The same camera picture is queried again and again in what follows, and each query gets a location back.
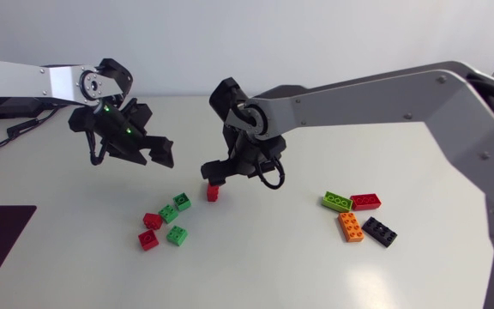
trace orange lego brick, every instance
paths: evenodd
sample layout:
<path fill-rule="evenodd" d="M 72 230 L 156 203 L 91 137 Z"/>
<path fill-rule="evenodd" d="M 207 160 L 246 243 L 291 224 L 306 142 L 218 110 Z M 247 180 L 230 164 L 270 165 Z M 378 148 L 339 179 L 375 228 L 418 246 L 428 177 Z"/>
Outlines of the orange lego brick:
<path fill-rule="evenodd" d="M 346 236 L 347 242 L 359 242 L 364 239 L 364 233 L 353 213 L 341 213 L 339 215 L 340 227 Z"/>

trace white wall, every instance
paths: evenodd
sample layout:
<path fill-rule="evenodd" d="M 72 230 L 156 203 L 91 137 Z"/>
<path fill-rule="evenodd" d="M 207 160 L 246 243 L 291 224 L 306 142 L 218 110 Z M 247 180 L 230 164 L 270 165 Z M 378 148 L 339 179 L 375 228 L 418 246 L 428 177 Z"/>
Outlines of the white wall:
<path fill-rule="evenodd" d="M 133 94 L 251 94 L 444 60 L 494 70 L 494 0 L 0 0 L 0 60 L 115 58 Z"/>

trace white robotic arm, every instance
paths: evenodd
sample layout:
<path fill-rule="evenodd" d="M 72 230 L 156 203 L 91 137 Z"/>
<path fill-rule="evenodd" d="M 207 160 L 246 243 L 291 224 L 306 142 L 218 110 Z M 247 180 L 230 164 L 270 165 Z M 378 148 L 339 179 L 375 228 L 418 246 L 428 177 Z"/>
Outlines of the white robotic arm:
<path fill-rule="evenodd" d="M 485 194 L 494 245 L 494 78 L 459 63 L 400 70 L 319 88 L 280 86 L 253 98 L 229 78 L 209 101 L 224 121 L 226 161 L 202 175 L 223 185 L 234 174 L 285 181 L 281 134 L 298 127 L 422 121 L 449 162 Z M 263 174 L 277 169 L 280 182 Z M 494 265 L 485 305 L 494 307 Z"/>
<path fill-rule="evenodd" d="M 133 77 L 113 59 L 100 65 L 34 66 L 0 62 L 0 97 L 33 97 L 59 105 L 84 106 L 76 109 L 69 127 L 85 132 L 91 163 L 98 165 L 107 152 L 119 159 L 146 164 L 139 150 L 150 149 L 152 161 L 173 167 L 172 142 L 162 136 L 147 136 L 145 124 L 152 116 L 146 104 L 132 99 L 120 111 Z M 95 154 L 95 137 L 102 137 Z"/>
<path fill-rule="evenodd" d="M 132 81 L 130 74 L 125 78 Z M 97 106 L 101 98 L 128 91 L 92 65 L 39 67 L 0 61 L 0 97 L 54 98 L 68 104 Z"/>

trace table surface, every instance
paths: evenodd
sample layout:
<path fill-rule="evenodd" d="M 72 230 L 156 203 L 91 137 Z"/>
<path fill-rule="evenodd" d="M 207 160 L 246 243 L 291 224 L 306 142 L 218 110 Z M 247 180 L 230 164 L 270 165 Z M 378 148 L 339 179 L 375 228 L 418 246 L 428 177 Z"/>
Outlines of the table surface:
<path fill-rule="evenodd" d="M 0 308 L 482 306 L 493 253 L 484 195 L 424 124 L 291 131 L 281 189 L 236 176 L 208 203 L 200 167 L 226 158 L 208 98 L 141 101 L 154 112 L 148 133 L 175 142 L 173 169 L 91 166 L 71 107 L 0 149 L 0 204 L 38 206 L 0 269 Z M 19 121 L 0 120 L 0 140 Z M 345 242 L 325 191 L 377 193 L 380 209 L 355 214 L 396 231 L 394 244 Z M 192 207 L 143 251 L 142 217 L 181 192 Z M 189 233 L 180 247 L 166 241 L 174 225 Z"/>

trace red lego brick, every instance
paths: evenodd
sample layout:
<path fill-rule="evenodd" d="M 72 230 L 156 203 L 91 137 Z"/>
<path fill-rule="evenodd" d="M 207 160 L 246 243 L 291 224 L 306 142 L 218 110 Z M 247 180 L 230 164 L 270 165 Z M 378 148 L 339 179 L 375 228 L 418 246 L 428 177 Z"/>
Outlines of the red lego brick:
<path fill-rule="evenodd" d="M 381 205 L 381 201 L 375 193 L 351 196 L 350 199 L 353 200 L 353 210 L 377 209 Z"/>
<path fill-rule="evenodd" d="M 216 202 L 219 198 L 219 186 L 218 185 L 207 185 L 207 200 L 209 202 Z"/>
<path fill-rule="evenodd" d="M 143 221 L 146 228 L 149 229 L 160 229 L 163 224 L 163 218 L 161 218 L 161 215 L 156 214 L 145 214 Z"/>
<path fill-rule="evenodd" d="M 158 239 L 155 238 L 155 233 L 153 230 L 147 230 L 146 232 L 138 235 L 138 239 L 141 241 L 141 246 L 144 251 L 148 251 L 160 244 Z"/>

